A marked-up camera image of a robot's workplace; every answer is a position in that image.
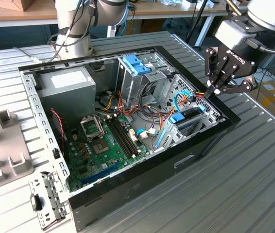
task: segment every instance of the yellow wire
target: yellow wire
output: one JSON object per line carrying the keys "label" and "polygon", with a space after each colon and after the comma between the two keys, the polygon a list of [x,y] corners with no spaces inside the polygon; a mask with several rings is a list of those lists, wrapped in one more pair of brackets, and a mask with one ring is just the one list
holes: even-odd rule
{"label": "yellow wire", "polygon": [[108,103],[107,107],[103,108],[104,111],[108,110],[110,108],[110,106],[112,105],[112,98],[113,97],[111,96],[110,99],[109,99],[109,103]]}

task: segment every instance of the metal bracket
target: metal bracket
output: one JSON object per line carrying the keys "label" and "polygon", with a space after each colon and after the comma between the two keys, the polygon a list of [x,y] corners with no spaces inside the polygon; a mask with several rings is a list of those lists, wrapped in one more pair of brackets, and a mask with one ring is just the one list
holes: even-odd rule
{"label": "metal bracket", "polygon": [[32,207],[37,211],[42,230],[65,219],[65,215],[69,213],[69,207],[66,201],[60,203],[58,192],[63,190],[63,187],[56,172],[41,173],[40,177],[29,181],[29,185],[32,193]]}

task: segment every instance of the green circuit board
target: green circuit board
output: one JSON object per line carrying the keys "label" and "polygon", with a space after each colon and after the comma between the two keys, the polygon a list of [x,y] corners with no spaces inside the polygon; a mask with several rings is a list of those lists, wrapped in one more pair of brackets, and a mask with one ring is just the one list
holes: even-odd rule
{"label": "green circuit board", "polygon": [[[131,128],[124,115],[118,116],[117,119],[121,124],[125,124],[127,129]],[[92,124],[89,124],[89,127],[91,131],[95,130]],[[146,146],[139,140],[134,145],[141,152],[135,158],[128,159],[105,120],[102,120],[102,127],[105,132],[104,138],[95,138],[92,142],[87,141],[81,126],[74,129],[74,133],[66,133],[68,157],[65,156],[65,158],[70,171],[68,178],[70,191],[76,191],[87,183],[92,183],[111,172],[122,169],[149,154]]]}

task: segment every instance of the white connector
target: white connector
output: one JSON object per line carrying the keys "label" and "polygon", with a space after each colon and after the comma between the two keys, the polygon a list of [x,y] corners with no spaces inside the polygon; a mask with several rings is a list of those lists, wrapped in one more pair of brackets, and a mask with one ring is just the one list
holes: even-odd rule
{"label": "white connector", "polygon": [[148,138],[148,135],[146,133],[146,131],[143,131],[139,134],[139,136],[142,138],[142,139],[145,139],[145,138]]}
{"label": "white connector", "polygon": [[155,135],[155,134],[156,134],[156,129],[150,128],[147,132],[148,132],[149,134]]}

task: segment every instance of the aluminum profile table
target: aluminum profile table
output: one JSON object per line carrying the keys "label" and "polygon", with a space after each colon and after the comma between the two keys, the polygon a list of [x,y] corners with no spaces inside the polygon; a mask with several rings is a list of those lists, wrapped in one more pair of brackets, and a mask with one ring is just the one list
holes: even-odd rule
{"label": "aluminum profile table", "polygon": [[[98,54],[162,45],[201,82],[199,54],[168,32],[97,39]],[[23,48],[44,61],[50,46]],[[30,152],[35,173],[51,168],[39,137],[17,67],[32,61],[16,50],[0,51],[0,110],[14,112]],[[221,99],[241,118],[201,161],[86,228],[86,233],[265,233],[275,232],[275,118],[245,94]],[[30,203],[28,180],[0,187],[0,233],[41,232]],[[49,232],[71,233],[70,217]]]}

